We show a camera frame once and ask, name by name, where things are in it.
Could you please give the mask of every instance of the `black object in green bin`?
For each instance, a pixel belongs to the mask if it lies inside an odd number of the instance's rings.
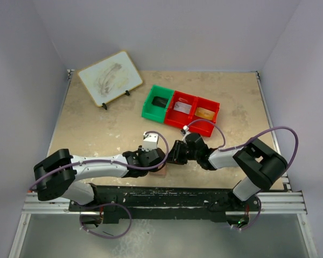
[[[162,98],[162,97],[154,97],[152,100],[152,105],[154,106],[160,106],[161,108],[165,108],[167,105],[168,99]]]

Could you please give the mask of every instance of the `beige table surface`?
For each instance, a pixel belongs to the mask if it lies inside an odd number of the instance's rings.
[[[71,154],[112,156],[135,151],[145,131],[163,134],[170,148],[181,139],[178,128],[141,117],[142,107],[153,84],[207,98],[220,103],[217,124],[226,138],[226,147],[246,142],[269,128],[255,73],[141,71],[144,83],[108,104],[108,110],[95,106],[77,73],[74,73],[61,116],[54,132],[50,154],[68,148]],[[260,138],[273,147],[271,134]],[[219,132],[205,138],[209,147],[222,144]],[[165,151],[163,141],[158,144]],[[91,178],[98,185],[136,185],[160,187],[232,188],[245,177],[240,168],[205,171],[195,161],[178,166],[167,164],[165,178]],[[278,180],[272,189],[283,189]]]

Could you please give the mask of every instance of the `gray floor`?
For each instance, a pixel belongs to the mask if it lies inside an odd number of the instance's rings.
[[[123,231],[101,225],[101,231]],[[198,220],[135,220],[117,240],[80,230],[78,215],[32,215],[20,257],[308,257],[296,215],[262,215],[243,232]]]

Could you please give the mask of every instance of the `wall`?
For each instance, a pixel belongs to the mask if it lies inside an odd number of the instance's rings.
[[[303,0],[262,70],[262,86],[274,125],[299,134],[299,153],[289,171],[293,190],[303,190],[323,257],[323,0]],[[293,140],[278,132],[283,154]]]
[[[34,0],[67,68],[121,49],[143,70],[259,70],[300,0]]]
[[[0,0],[0,258],[46,156],[67,72],[31,0]]]

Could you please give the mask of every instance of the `purple cable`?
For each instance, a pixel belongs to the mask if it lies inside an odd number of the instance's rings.
[[[294,139],[295,139],[295,144],[294,144],[294,151],[293,151],[293,154],[292,154],[292,157],[290,159],[290,162],[289,164],[287,165],[286,167],[286,170],[285,172],[290,168],[291,164],[293,163],[293,160],[294,158],[296,157],[296,154],[297,154],[297,151],[298,151],[298,145],[299,145],[299,139],[298,139],[298,136],[297,136],[297,133],[292,129],[292,128],[289,128],[287,126],[276,126],[276,127],[273,127],[273,128],[269,128],[267,130],[264,130],[263,132],[255,135],[254,137],[250,138],[246,143],[244,144],[241,144],[241,145],[238,145],[238,146],[235,146],[235,147],[230,147],[230,148],[227,148],[227,149],[221,149],[220,151],[221,152],[228,152],[228,151],[232,151],[233,149],[239,149],[239,148],[243,148],[245,147],[246,145],[248,145],[249,143],[255,141],[258,137],[266,134],[266,133],[269,133],[271,131],[275,131],[275,130],[279,130],[279,129],[285,129],[285,130],[289,130],[291,133],[293,133],[294,135]]]
[[[160,165],[164,164],[166,162],[166,159],[167,159],[167,156],[168,156],[168,144],[167,144],[167,141],[165,139],[164,136],[162,136],[160,133],[156,132],[156,131],[148,131],[146,133],[156,133],[157,135],[159,135],[162,140],[164,141],[165,143],[165,146],[166,146],[166,153],[165,153],[165,157],[164,159],[157,165],[154,165],[152,167],[136,167],[136,166],[132,166],[132,165],[128,165],[128,164],[125,164],[123,162],[119,162],[119,161],[113,161],[113,163],[115,164],[120,164],[122,166],[125,166],[127,168],[133,168],[133,169],[139,169],[139,170],[149,170],[149,169],[154,169],[154,168],[158,168]],[[101,159],[97,159],[97,160],[87,160],[87,161],[83,161],[84,164],[86,163],[92,163],[92,162],[104,162],[104,163],[111,163],[111,160],[101,160]],[[71,164],[67,164],[67,165],[64,165],[62,167],[59,167],[57,169],[54,169],[50,172],[48,172],[47,174],[45,174],[44,176],[41,176],[39,179],[37,179],[33,184],[30,185],[29,187],[29,190],[32,190],[32,188],[39,184],[42,180],[44,180],[45,178],[63,170],[63,169],[66,169],[66,168],[69,168],[69,167],[72,167],[72,166],[77,166],[77,165],[80,165],[80,162],[74,162],[74,163],[71,163]]]
[[[225,135],[222,132],[222,130],[215,123],[213,123],[213,122],[211,122],[209,120],[202,119],[202,118],[201,119],[197,119],[197,120],[194,120],[194,121],[190,122],[187,126],[190,127],[192,124],[194,124],[196,122],[199,122],[199,121],[204,121],[204,122],[210,123],[211,125],[213,125],[220,132],[220,134],[222,136],[222,139],[224,140],[224,143],[222,145],[220,145],[218,147],[218,149],[220,149],[220,148],[222,148],[222,147],[224,147],[226,145],[226,138],[225,138]]]
[[[89,230],[89,229],[84,225],[84,223],[81,221],[81,212],[80,212],[79,222],[80,222],[81,228],[82,228],[83,230],[85,230],[86,232],[88,232],[88,233],[90,233],[90,234],[92,234],[92,235],[95,235],[95,236],[97,236],[97,237],[100,237],[100,238],[105,238],[105,239],[117,239],[117,238],[123,237],[124,235],[126,235],[126,234],[128,233],[128,231],[129,231],[129,229],[130,229],[130,227],[131,227],[132,221],[133,221],[133,218],[132,218],[132,216],[131,216],[130,211],[129,211],[125,206],[123,206],[123,205],[121,205],[121,204],[119,204],[119,203],[105,203],[105,204],[101,204],[101,205],[98,205],[98,206],[91,206],[91,207],[85,207],[85,206],[82,206],[82,207],[84,207],[85,209],[91,209],[91,210],[92,210],[92,209],[98,209],[98,208],[106,207],[106,206],[118,206],[118,207],[121,207],[122,209],[124,209],[124,210],[127,212],[128,216],[129,216],[129,225],[128,225],[127,229],[126,229],[123,233],[121,233],[121,234],[119,234],[119,235],[114,235],[114,236],[106,236],[106,235],[102,235],[102,234],[98,234],[98,233],[96,233],[96,232],[93,232],[93,231]]]

